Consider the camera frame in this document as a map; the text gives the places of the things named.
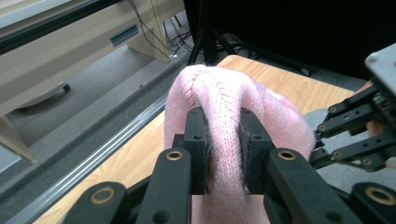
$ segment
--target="black object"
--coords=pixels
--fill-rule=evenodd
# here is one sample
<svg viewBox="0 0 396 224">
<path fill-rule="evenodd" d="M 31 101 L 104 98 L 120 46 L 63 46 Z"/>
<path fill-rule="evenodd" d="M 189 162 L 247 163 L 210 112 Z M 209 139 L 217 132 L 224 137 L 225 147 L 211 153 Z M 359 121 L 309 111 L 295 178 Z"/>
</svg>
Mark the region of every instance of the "black object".
<svg viewBox="0 0 396 224">
<path fill-rule="evenodd" d="M 201 4 L 198 8 L 201 10 L 198 11 L 198 16 L 202 20 L 202 24 L 198 21 L 198 30 L 191 29 L 194 47 L 188 60 L 188 65 L 195 63 L 201 49 L 204 49 L 205 62 L 213 64 L 218 58 L 217 41 L 219 41 L 228 54 L 236 54 L 227 40 L 212 27 L 212 22 L 210 21 L 213 15 L 212 6 L 210 5 L 211 1 L 201 0 L 200 2 Z"/>
<path fill-rule="evenodd" d="M 372 86 L 343 102 L 329 107 L 328 116 L 316 130 L 317 139 L 333 137 L 342 132 L 352 135 L 366 131 L 366 123 L 375 121 L 386 126 L 378 136 L 337 148 L 328 154 L 323 147 L 311 153 L 310 161 L 315 168 L 334 163 L 360 167 L 367 172 L 385 168 L 387 159 L 396 156 L 396 113 L 393 98 L 382 95 Z"/>
<path fill-rule="evenodd" d="M 184 1 L 194 41 L 205 10 L 200 2 Z M 261 55 L 352 77 L 372 77 L 364 59 L 396 42 L 392 0 L 214 0 L 210 10 L 211 28 L 237 35 Z"/>
<path fill-rule="evenodd" d="M 106 7 L 112 6 L 121 0 L 95 0 L 82 6 L 70 9 L 45 21 L 20 29 L 9 35 L 0 37 L 0 55 L 23 46 L 44 35 L 59 30 L 66 25 L 81 20 Z"/>
<path fill-rule="evenodd" d="M 191 195 L 210 193 L 206 188 L 210 139 L 205 136 L 207 124 L 201 107 L 192 109 L 186 122 L 186 132 L 176 135 L 173 147 L 159 155 L 152 176 L 129 189 L 108 182 L 91 187 L 64 223 L 190 223 Z M 245 108 L 239 132 L 244 187 L 247 194 L 265 195 L 264 207 L 272 223 L 396 220 L 394 190 L 360 183 L 348 194 L 329 186 L 316 172 L 315 162 L 311 165 L 297 151 L 275 148 L 259 120 Z"/>
</svg>

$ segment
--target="cable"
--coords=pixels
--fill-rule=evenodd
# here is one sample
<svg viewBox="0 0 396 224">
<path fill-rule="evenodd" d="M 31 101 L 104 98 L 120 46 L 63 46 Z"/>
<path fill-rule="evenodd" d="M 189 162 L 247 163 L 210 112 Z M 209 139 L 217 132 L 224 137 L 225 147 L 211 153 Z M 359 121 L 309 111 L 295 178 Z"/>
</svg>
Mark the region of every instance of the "cable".
<svg viewBox="0 0 396 224">
<path fill-rule="evenodd" d="M 158 36 L 156 36 L 156 35 L 147 27 L 147 25 L 143 22 L 143 20 L 142 20 L 141 17 L 140 17 L 140 14 L 139 14 L 139 12 L 138 12 L 138 10 L 137 10 L 137 7 L 136 7 L 136 4 L 134 3 L 134 1 L 133 1 L 133 0 L 128 0 L 128 2 L 129 2 L 129 4 L 131 5 L 131 7 L 134 9 L 134 13 L 136 13 L 137 18 L 139 19 L 140 27 L 142 28 L 142 31 L 143 31 L 143 36 L 144 36 L 145 39 L 148 41 L 148 43 L 149 43 L 152 47 L 154 47 L 156 50 L 158 50 L 161 54 L 163 54 L 165 57 L 167 57 L 167 58 L 169 58 L 169 59 L 172 59 L 172 58 L 176 55 L 178 49 L 176 49 L 176 50 L 170 50 L 167 46 L 165 46 L 165 44 L 161 41 L 161 39 L 160 39 Z M 144 31 L 144 27 L 146 27 L 146 28 L 148 29 L 148 31 L 151 32 L 151 33 L 154 35 L 154 37 L 155 37 L 156 39 L 158 39 L 158 40 L 160 41 L 160 43 L 161 43 L 166 49 L 168 49 L 169 51 L 174 51 L 174 54 L 171 55 L 171 56 L 169 56 L 169 55 L 167 55 L 165 52 L 163 52 L 161 49 L 159 49 L 157 46 L 155 46 L 153 43 L 151 43 L 151 42 L 149 41 L 149 39 L 147 38 L 147 36 L 146 36 L 146 32 Z"/>
</svg>

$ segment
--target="pink knit fabric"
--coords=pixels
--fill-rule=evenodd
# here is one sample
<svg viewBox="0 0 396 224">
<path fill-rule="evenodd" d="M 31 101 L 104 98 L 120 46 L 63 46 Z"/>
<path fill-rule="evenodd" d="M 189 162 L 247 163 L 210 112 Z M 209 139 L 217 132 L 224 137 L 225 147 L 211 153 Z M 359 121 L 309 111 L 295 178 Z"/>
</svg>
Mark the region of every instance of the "pink knit fabric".
<svg viewBox="0 0 396 224">
<path fill-rule="evenodd" d="M 165 107 L 165 149 L 184 133 L 187 112 L 201 106 L 212 143 L 210 194 L 192 197 L 193 224 L 268 223 L 262 196 L 243 188 L 238 125 L 241 107 L 251 110 L 276 147 L 299 151 L 307 159 L 315 138 L 301 112 L 285 97 L 247 75 L 220 67 L 186 67 L 173 84 Z"/>
</svg>

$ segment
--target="light wood surface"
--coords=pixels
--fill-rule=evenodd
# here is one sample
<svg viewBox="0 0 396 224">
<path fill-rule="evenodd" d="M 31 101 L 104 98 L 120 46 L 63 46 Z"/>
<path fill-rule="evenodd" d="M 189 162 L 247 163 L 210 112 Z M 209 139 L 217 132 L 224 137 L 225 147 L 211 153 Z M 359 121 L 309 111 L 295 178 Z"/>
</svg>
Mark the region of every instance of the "light wood surface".
<svg viewBox="0 0 396 224">
<path fill-rule="evenodd" d="M 244 72 L 267 88 L 288 97 L 304 114 L 328 108 L 353 93 L 237 55 L 228 56 L 218 66 Z M 127 188 L 131 187 L 152 173 L 157 156 L 162 150 L 163 113 L 82 180 L 35 223 L 59 222 L 78 197 L 95 184 L 117 181 Z"/>
</svg>

